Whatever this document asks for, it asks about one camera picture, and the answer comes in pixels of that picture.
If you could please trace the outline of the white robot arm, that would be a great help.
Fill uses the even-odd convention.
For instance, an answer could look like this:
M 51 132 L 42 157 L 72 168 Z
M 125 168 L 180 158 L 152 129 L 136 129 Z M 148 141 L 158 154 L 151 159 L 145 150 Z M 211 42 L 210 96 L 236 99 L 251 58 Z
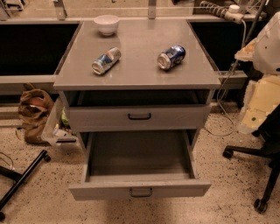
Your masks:
M 241 109 L 239 132 L 257 130 L 280 104 L 280 12 L 262 28 L 256 38 L 238 51 L 241 61 L 252 61 L 253 68 L 262 73 L 258 81 L 250 81 Z

